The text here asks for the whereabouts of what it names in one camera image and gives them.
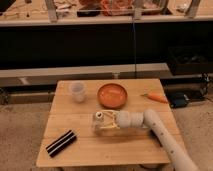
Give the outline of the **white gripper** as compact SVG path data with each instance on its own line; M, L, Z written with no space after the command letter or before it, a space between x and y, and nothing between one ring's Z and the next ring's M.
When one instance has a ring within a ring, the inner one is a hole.
M113 117L113 124L100 126L101 130L120 129L120 126L118 124L119 111L117 111L117 110L101 110L100 112L103 113L104 115Z

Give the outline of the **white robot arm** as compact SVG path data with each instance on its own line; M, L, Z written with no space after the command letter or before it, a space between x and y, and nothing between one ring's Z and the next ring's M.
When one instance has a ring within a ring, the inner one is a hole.
M198 166L169 133L156 111L147 109L144 112L130 113L101 110L95 114L95 118L100 120L100 130L142 128L146 125L157 136L176 171L199 171Z

